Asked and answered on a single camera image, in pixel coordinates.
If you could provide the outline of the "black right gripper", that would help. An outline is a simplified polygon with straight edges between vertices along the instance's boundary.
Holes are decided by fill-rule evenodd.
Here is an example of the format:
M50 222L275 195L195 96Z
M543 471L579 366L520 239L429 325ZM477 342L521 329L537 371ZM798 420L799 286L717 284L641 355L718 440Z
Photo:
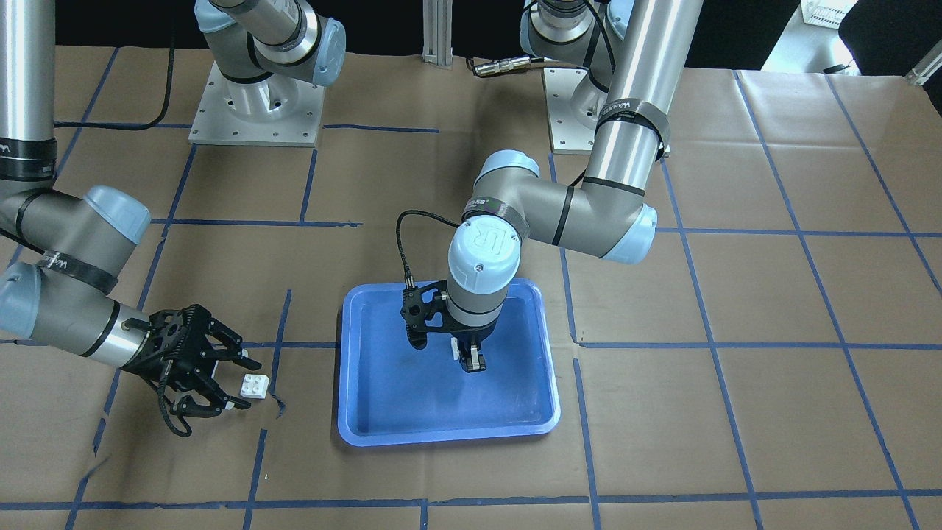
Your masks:
M189 426L185 417L215 418L230 409L249 409L250 401L227 393L215 382L216 363L231 361L246 370L262 364L242 348L242 338L204 306L160 310L150 322L129 319L125 328L145 330L141 348L122 370L141 377L155 391L166 426L170 416Z

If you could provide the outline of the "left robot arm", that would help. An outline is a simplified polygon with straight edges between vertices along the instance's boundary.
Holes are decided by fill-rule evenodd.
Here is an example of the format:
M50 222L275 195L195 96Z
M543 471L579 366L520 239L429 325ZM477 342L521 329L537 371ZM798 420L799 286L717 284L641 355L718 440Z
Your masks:
M523 242L544 242L606 261L642 261L657 214L648 175L670 144L668 114L702 11L700 1L533 1L522 14L525 56L481 65L480 75L545 58L551 149L587 154L571 185L539 177L516 150L490 155L455 222L450 275L415 285L405 269L406 336L452 335L462 369L485 369L492 334L518 270Z

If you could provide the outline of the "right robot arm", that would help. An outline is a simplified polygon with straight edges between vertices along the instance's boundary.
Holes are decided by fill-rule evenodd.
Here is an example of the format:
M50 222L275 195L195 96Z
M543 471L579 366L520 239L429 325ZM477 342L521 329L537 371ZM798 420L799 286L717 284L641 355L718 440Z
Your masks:
M111 298L151 215L107 185L80 197L54 188L55 13L52 1L2 3L2 235L40 255L2 275L2 329L141 377L187 437L188 418L250 407L215 382L219 363L261 364L203 306L147 315Z

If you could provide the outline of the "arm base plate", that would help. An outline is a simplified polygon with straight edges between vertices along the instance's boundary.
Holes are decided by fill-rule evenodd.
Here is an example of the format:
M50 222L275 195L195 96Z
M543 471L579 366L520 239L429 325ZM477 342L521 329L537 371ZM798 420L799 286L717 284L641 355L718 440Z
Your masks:
M188 140L216 146L315 148L326 88L273 74L253 84L213 64Z
M608 94L595 87L585 69L545 69L544 87L551 152L591 155L595 123Z

